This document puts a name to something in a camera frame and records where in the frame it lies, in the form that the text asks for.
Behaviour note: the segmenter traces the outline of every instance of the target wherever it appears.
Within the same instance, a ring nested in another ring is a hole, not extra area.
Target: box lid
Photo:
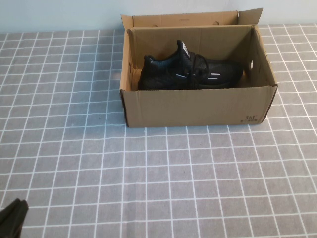
[[[179,27],[212,25],[257,25],[263,8],[246,11],[222,11],[169,15],[121,15],[124,29],[132,27]]]

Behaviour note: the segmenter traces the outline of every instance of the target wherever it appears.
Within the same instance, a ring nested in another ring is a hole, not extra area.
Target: black sneaker
[[[144,56],[139,90],[232,88],[242,77],[238,63],[206,59],[189,52],[180,40],[177,45],[177,51],[164,60]]]

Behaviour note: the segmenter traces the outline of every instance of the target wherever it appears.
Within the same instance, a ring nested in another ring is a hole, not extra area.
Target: black object
[[[0,238],[19,238],[29,206],[25,200],[14,200],[0,212]]]
[[[144,56],[139,90],[232,88],[242,77],[243,67],[236,62],[206,59],[189,52],[180,40],[177,45],[164,60]]]

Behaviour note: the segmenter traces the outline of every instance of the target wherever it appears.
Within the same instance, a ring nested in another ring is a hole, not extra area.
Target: gray grid tablecloth
[[[317,237],[317,27],[260,26],[261,125],[126,128],[122,30],[0,34],[0,207],[22,238]]]

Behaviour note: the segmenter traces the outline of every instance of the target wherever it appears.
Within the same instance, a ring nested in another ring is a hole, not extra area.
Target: open cardboard box
[[[277,91],[257,23],[248,11],[125,16],[120,94],[129,127],[261,123]],[[244,67],[230,89],[138,91],[144,55],[161,60],[182,40],[189,51]]]

